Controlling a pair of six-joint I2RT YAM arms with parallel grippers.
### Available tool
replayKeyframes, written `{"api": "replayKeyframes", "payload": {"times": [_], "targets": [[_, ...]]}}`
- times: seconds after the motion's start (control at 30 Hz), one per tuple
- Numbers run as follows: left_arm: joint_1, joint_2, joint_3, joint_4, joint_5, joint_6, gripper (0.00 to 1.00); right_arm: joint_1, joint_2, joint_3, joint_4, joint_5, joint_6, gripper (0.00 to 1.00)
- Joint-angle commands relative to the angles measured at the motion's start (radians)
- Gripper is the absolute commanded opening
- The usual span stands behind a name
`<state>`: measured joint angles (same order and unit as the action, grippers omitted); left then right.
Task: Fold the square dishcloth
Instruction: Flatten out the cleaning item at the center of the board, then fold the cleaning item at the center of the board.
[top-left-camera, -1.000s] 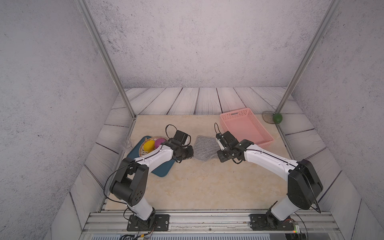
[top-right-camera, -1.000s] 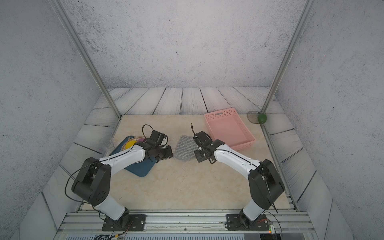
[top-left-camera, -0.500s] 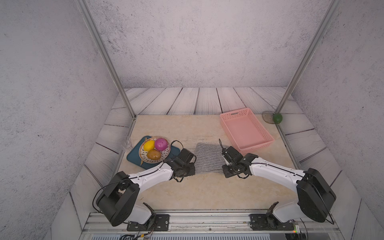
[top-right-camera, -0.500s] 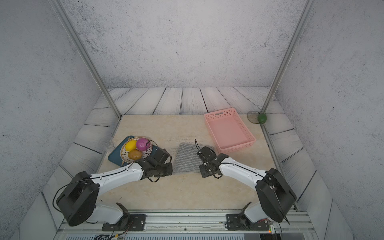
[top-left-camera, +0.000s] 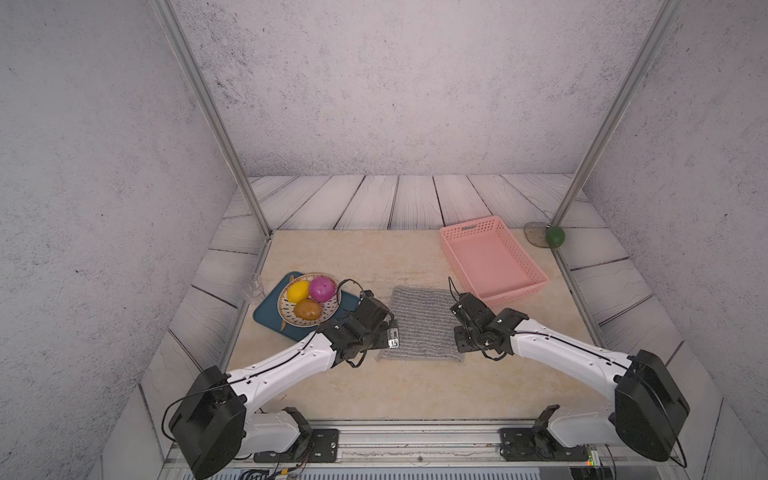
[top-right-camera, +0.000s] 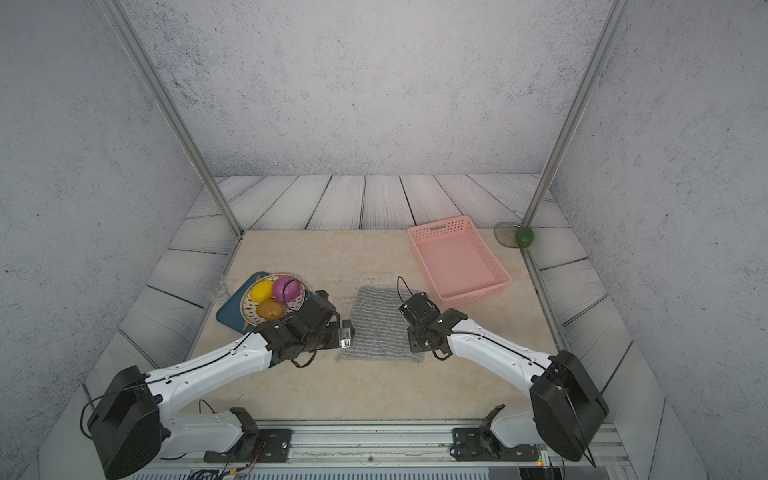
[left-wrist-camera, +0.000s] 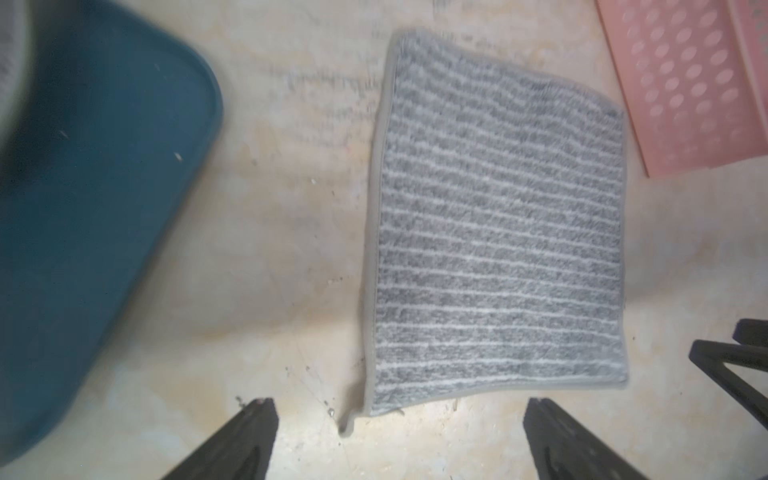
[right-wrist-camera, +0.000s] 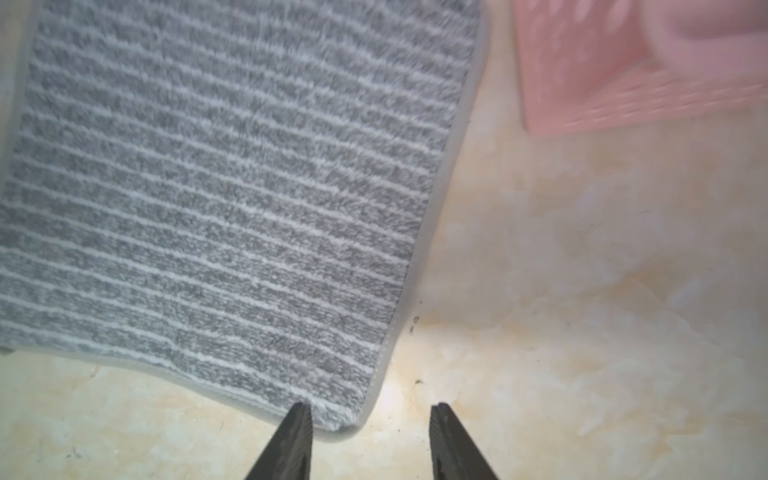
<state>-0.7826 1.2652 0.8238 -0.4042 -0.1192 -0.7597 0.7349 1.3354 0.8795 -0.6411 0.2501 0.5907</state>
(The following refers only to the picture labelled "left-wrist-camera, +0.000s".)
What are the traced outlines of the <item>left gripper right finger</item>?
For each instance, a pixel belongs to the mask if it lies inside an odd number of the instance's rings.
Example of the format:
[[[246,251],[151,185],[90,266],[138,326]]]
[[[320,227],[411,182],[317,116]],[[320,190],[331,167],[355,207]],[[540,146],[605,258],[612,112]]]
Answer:
[[[645,477],[549,398],[528,401],[523,428],[540,479]]]

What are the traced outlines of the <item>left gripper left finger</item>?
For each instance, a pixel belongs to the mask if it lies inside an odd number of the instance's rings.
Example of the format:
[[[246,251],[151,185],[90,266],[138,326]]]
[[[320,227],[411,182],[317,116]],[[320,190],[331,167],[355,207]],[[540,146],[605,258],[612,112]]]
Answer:
[[[265,479],[278,426],[274,400],[254,399],[163,480]]]

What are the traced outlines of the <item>grey striped square dishcloth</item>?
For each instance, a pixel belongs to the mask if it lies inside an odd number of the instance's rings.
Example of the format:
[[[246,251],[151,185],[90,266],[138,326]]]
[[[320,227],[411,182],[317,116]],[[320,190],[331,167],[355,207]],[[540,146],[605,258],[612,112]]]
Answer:
[[[627,121],[603,94],[393,33],[373,133],[356,419],[504,389],[620,388]]]

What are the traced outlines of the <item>pink plastic basket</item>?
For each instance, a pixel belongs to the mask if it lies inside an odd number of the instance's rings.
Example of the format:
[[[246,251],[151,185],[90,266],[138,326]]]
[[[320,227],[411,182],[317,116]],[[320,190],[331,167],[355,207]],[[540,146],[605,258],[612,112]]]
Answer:
[[[766,2],[597,8],[648,177],[766,155]]]

